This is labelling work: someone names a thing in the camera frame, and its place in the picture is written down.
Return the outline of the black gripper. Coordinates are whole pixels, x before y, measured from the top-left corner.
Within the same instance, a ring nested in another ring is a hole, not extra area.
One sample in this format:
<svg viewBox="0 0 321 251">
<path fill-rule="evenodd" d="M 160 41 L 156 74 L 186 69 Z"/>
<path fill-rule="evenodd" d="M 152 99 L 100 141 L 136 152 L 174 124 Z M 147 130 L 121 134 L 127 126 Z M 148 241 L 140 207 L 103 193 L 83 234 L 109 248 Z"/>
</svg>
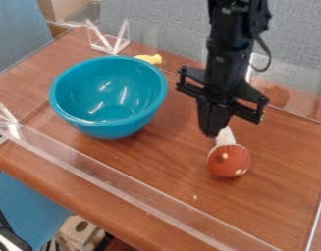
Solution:
<svg viewBox="0 0 321 251">
<path fill-rule="evenodd" d="M 199 129 L 207 137 L 219 135 L 231 116 L 259 124 L 269 98 L 246 80 L 230 90 L 212 90 L 204 83 L 204 70 L 182 66 L 176 90 L 196 100 Z"/>
</svg>

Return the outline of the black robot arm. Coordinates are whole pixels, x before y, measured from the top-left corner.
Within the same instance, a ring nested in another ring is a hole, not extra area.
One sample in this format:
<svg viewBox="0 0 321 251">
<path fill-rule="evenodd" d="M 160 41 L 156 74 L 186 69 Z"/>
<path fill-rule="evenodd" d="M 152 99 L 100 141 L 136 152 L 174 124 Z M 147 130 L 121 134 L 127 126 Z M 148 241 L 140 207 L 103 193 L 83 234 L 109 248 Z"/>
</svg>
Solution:
<svg viewBox="0 0 321 251">
<path fill-rule="evenodd" d="M 253 47 L 265 45 L 261 33 L 271 13 L 267 0 L 208 0 L 208 15 L 207 64 L 179 69 L 176 90 L 196 100 L 199 129 L 215 137 L 232 116 L 261 122 L 269 98 L 245 78 Z"/>
</svg>

